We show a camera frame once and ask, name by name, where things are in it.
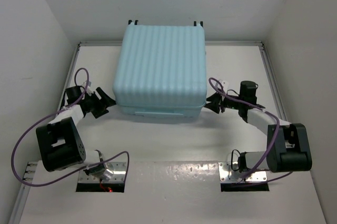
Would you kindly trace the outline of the light blue hardshell suitcase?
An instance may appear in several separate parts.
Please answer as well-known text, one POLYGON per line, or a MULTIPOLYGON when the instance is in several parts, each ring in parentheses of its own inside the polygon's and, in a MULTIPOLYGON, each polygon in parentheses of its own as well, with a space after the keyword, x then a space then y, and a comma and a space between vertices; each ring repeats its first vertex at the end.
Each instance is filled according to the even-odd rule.
POLYGON ((207 94, 204 28, 128 25, 112 88, 125 114, 199 116, 207 94))

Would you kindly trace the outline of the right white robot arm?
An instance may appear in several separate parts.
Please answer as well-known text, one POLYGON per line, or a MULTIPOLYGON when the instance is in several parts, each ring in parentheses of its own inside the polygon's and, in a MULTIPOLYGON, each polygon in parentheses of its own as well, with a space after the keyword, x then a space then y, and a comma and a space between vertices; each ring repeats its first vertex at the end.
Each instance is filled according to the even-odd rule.
POLYGON ((248 167, 248 152, 242 152, 238 159, 241 178, 260 169, 266 162, 266 170, 273 173, 309 171, 312 168, 311 150, 306 127, 301 123, 281 120, 258 104, 258 85, 242 81, 236 95, 229 95, 224 83, 211 77, 209 84, 215 93, 206 99, 205 107, 220 114, 226 109, 236 110, 239 117, 266 135, 266 149, 260 158, 248 167))

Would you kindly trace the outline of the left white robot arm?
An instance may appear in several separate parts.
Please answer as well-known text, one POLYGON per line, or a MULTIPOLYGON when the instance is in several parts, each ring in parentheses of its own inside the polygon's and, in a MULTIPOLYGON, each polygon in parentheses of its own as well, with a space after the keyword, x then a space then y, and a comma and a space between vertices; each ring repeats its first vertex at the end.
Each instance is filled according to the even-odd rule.
POLYGON ((36 128, 42 163, 48 172, 84 163, 86 151, 77 124, 89 113, 97 119, 108 113, 107 108, 116 105, 100 87, 95 91, 85 91, 84 86, 69 87, 65 97, 65 110, 48 124, 36 128))

